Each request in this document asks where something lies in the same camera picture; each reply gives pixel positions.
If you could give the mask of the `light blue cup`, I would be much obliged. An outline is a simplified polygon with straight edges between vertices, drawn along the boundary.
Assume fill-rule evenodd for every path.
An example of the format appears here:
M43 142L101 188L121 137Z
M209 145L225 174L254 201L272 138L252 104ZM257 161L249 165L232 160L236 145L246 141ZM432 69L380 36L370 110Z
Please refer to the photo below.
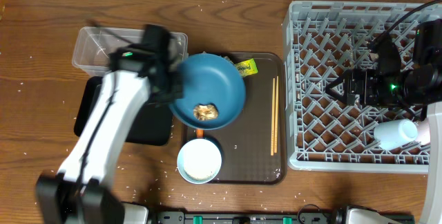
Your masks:
M393 150L416 140L418 130L411 120L394 120L382 122L374 128L374 139L379 147Z

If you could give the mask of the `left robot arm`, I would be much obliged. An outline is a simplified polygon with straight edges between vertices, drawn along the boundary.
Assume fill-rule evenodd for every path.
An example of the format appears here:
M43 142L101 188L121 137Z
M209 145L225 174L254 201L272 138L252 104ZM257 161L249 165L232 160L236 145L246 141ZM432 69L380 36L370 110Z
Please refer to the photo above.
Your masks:
M140 109L183 96L172 34L147 25L139 42L109 55L109 70L79 140L54 176L36 183L45 223L147 223L148 208L111 192L116 164Z

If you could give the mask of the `pink small cup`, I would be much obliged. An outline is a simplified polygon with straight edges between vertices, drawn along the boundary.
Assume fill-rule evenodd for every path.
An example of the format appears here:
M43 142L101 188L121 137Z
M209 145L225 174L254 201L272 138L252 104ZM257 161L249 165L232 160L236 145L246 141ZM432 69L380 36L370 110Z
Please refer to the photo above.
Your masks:
M418 121L416 124L418 135L416 138L416 142L421 145L430 144L430 124L429 119L426 118L424 121Z

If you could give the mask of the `orange carrot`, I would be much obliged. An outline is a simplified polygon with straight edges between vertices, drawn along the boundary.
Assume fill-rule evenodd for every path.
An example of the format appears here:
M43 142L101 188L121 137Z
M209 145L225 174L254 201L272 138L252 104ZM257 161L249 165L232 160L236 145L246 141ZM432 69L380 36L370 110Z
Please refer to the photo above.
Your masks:
M196 137L197 138L203 138L204 137L204 131L202 129L196 130Z

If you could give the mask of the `brown food scrap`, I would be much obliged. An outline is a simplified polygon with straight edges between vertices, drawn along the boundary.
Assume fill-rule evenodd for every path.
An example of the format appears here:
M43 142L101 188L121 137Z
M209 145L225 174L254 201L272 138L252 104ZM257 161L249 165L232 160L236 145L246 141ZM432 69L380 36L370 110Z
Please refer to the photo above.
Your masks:
M194 107L193 115L199 121L208 121L218 118L219 113L214 104L199 104Z

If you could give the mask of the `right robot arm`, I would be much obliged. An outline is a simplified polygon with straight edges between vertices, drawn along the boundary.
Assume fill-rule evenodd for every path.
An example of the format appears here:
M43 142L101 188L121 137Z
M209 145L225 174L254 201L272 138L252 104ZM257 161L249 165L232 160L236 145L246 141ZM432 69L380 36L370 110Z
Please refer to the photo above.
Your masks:
M329 83L326 94L353 105L383 108L424 106L430 128L430 167L421 223L441 222L441 20L417 26L412 61L401 71L398 48L385 31L369 48L378 55L375 69L349 69Z

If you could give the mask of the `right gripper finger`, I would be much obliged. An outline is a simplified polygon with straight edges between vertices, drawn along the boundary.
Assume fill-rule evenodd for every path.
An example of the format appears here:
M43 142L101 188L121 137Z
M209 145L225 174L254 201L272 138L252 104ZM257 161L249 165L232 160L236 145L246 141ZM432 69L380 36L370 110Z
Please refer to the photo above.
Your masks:
M325 92L326 92L326 94L330 95L331 97L333 97L334 99L338 100L339 102L342 102L343 104L345 103L345 96L335 92L334 89L326 88Z
M336 78L333 82L330 82L328 85L326 85L325 90L330 91L339 84L342 84L344 81L345 81L345 76L341 75L340 77Z

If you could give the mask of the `blue plate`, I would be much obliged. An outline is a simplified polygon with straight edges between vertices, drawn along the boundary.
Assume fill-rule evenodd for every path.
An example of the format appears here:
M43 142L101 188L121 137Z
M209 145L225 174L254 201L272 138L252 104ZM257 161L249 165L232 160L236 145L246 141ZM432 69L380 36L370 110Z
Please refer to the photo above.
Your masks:
M209 53L191 55L178 65L183 79L183 97L169 105L174 116L195 129L213 130L231 124L242 112L246 87L237 68L225 58ZM198 120L198 105L213 105L214 120Z

